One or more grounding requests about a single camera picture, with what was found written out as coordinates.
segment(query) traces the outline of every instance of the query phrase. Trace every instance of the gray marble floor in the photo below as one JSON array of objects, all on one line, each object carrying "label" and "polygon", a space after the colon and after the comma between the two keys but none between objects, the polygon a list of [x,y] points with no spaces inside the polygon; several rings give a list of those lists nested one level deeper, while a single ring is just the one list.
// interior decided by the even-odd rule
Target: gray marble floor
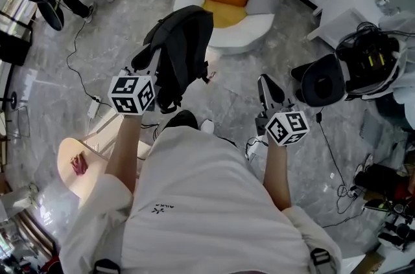
[{"label": "gray marble floor", "polygon": [[[113,75],[129,65],[136,47],[145,34],[171,11],[172,0],[116,0],[98,2],[97,15],[87,24],[77,39],[77,53],[70,64],[84,79],[88,93],[106,98]],[[261,73],[274,76],[286,95],[295,102],[296,84],[289,77],[293,67],[308,63],[330,52],[321,41],[309,42],[304,37],[316,27],[312,10],[298,0],[281,0],[281,5],[264,45],[253,52],[237,56],[220,56],[208,50],[210,71],[215,75],[208,85],[193,83],[184,95],[183,108],[191,110],[199,122],[208,118],[215,122],[216,134],[231,139],[243,150],[248,138],[255,135],[254,118],[261,111],[257,97],[257,77]],[[99,116],[89,123],[86,113],[90,99],[84,94],[78,75],[66,66],[73,52],[75,34],[83,21],[65,14],[65,29],[55,32],[44,22],[34,26],[34,43],[24,67],[17,67],[11,90],[16,90],[21,105],[27,105],[30,118],[30,138],[15,139],[8,145],[6,176],[13,188],[34,180],[41,188],[41,207],[33,210],[37,220],[58,242],[66,234],[68,223],[77,212],[77,197],[68,191],[58,177],[56,154],[60,141],[66,137],[81,138],[106,113],[101,106]],[[299,144],[289,147],[289,182],[292,198],[321,225],[340,222],[361,212],[363,201],[358,199],[344,214],[337,214],[337,187],[341,178],[331,159],[322,132],[315,122],[318,109],[298,104],[304,110],[311,127],[310,134]],[[346,184],[350,185],[354,171],[368,153],[375,162],[399,165],[403,144],[393,155],[392,145],[405,135],[387,122],[381,144],[373,149],[359,137],[364,110],[376,117],[375,107],[360,100],[339,102],[323,111],[322,126],[333,149]],[[160,122],[161,127],[173,115],[146,113],[145,122]],[[11,130],[17,128],[17,116]],[[21,132],[27,135],[28,123],[20,115]],[[143,140],[152,144],[152,132],[143,132]],[[265,160],[257,155],[252,165],[259,178]],[[339,201],[340,209],[349,205],[348,198]],[[356,255],[368,249],[383,215],[364,212],[360,217],[327,232],[341,245],[344,256]]]}]

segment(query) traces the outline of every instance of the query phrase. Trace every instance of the white t-shirt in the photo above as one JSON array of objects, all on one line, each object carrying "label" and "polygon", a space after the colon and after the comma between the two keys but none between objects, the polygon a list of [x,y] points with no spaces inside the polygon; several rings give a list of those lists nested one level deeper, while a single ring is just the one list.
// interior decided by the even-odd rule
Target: white t-shirt
[{"label": "white t-shirt", "polygon": [[66,274],[88,273],[102,258],[122,273],[308,273],[308,237],[297,223],[341,259],[301,209],[275,207],[232,144],[189,127],[167,128],[143,165],[134,200],[116,177],[98,180],[60,259]]}]

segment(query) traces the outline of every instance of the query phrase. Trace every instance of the logo on shirt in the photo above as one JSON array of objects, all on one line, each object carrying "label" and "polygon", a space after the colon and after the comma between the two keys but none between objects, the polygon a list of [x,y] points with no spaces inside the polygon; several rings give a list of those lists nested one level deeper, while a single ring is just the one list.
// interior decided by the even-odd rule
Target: logo on shirt
[{"label": "logo on shirt", "polygon": [[151,213],[165,213],[165,209],[173,209],[174,206],[172,205],[166,205],[166,204],[156,204],[154,210],[151,211]]}]

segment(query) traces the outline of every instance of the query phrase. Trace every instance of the white table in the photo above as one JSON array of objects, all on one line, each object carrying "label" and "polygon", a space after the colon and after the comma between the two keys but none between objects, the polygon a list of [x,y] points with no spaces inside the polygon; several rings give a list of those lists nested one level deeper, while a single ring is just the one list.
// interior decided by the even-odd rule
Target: white table
[{"label": "white table", "polygon": [[343,37],[355,32],[360,23],[369,21],[378,25],[383,16],[376,0],[326,0],[313,12],[314,16],[319,14],[320,26],[307,39],[320,37],[333,48]]}]

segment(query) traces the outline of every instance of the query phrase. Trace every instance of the power strip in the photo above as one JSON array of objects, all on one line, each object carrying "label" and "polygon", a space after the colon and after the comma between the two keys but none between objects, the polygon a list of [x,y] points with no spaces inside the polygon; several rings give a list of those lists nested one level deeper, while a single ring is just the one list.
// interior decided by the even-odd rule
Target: power strip
[{"label": "power strip", "polygon": [[95,98],[97,99],[97,101],[91,99],[92,101],[88,109],[88,117],[91,119],[94,119],[95,116],[97,116],[99,106],[101,105],[101,98],[98,96],[96,96]]}]

